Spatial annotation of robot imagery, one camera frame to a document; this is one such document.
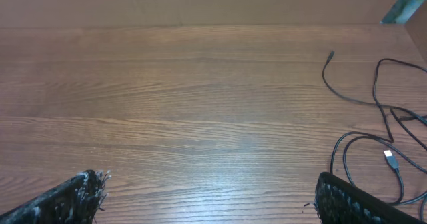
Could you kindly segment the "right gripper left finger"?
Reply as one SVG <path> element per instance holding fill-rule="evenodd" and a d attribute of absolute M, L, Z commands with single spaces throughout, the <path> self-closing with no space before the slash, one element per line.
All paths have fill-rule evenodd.
<path fill-rule="evenodd" d="M 1 215 L 1 224 L 92 224 L 108 194 L 109 172 L 86 170 Z"/>

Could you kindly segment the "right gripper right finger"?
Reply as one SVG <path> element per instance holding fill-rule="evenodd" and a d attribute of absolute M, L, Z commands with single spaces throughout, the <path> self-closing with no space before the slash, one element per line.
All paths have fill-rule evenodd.
<path fill-rule="evenodd" d="M 314 207 L 323 224 L 423 224 L 329 172 L 318 177 Z"/>

